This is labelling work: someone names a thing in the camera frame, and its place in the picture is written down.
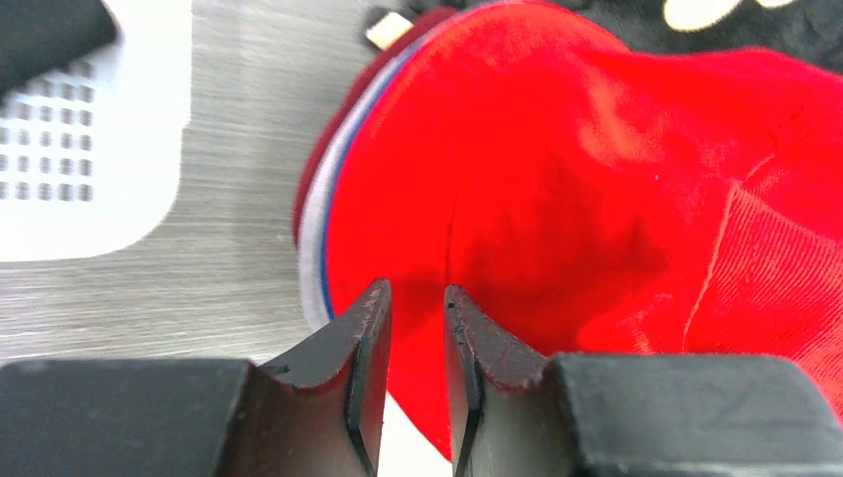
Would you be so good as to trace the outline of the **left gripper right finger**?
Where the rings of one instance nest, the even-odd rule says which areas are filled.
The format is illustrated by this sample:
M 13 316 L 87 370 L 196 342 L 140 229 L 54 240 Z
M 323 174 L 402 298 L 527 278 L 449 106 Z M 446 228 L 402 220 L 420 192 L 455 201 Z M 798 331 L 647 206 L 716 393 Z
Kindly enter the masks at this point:
M 838 476 L 842 429 L 793 363 L 544 356 L 444 293 L 457 476 Z

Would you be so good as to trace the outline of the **dark red bucket hat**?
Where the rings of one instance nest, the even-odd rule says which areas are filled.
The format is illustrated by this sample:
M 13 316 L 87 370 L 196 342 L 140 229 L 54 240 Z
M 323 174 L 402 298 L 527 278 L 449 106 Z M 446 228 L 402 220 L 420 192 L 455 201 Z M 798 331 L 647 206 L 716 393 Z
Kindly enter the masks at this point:
M 417 20 L 412 23 L 410 29 L 402 34 L 391 46 L 384 51 L 377 53 L 370 63 L 358 74 L 352 86 L 350 87 L 342 105 L 336 111 L 332 119 L 323 129 L 319 140 L 314 145 L 310 156 L 305 162 L 295 200 L 292 207 L 291 219 L 291 236 L 295 248 L 299 248 L 299 230 L 302 222 L 303 207 L 307 198 L 311 182 L 316 174 L 318 166 L 322 157 L 331 142 L 333 136 L 342 125 L 346 116 L 351 112 L 353 106 L 360 99 L 365 89 L 374 80 L 375 76 L 381 69 L 394 57 L 400 54 L 414 41 L 421 38 L 428 31 L 433 29 L 439 23 L 445 21 L 457 13 L 453 7 L 436 7 L 427 13 L 423 13 Z

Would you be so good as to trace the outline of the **black hat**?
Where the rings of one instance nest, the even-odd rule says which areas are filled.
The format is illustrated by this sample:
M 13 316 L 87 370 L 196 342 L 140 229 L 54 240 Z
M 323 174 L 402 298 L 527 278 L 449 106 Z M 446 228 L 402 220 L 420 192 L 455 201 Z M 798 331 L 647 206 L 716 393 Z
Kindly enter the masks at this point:
M 1 0 L 1 94 L 112 44 L 100 0 Z

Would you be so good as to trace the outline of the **blue hat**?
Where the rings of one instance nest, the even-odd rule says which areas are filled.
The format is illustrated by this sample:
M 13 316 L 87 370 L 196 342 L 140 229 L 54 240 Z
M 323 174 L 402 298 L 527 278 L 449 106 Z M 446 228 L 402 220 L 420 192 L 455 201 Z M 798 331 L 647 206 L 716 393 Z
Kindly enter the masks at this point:
M 376 278 L 391 283 L 402 306 L 408 305 L 412 294 L 427 299 L 437 288 L 435 272 L 428 267 L 412 270 L 417 257 L 402 258 L 392 236 L 397 220 L 410 214 L 399 189 L 409 183 L 417 167 L 420 138 L 391 107 L 405 77 L 403 71 L 419 48 L 375 103 L 340 171 L 325 248 L 327 285 L 336 316 Z

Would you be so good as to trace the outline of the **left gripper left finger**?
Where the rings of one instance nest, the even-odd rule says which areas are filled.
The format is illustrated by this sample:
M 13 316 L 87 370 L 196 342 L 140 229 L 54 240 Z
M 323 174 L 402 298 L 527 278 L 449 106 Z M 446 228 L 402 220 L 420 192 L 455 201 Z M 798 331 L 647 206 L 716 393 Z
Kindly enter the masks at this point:
M 5 476 L 374 476 L 391 287 L 276 358 L 28 360 L 1 369 Z

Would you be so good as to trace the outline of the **grey white hat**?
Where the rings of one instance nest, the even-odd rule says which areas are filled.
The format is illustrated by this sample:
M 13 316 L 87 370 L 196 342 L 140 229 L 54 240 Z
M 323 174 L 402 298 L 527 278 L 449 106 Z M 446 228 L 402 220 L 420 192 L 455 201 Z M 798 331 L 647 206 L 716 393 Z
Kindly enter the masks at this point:
M 375 103 L 395 74 L 423 43 L 425 35 L 390 60 L 375 76 L 333 136 L 311 182 L 298 235 L 297 267 L 303 315 L 314 330 L 327 325 L 336 316 L 327 285 L 325 248 L 340 171 L 353 140 Z

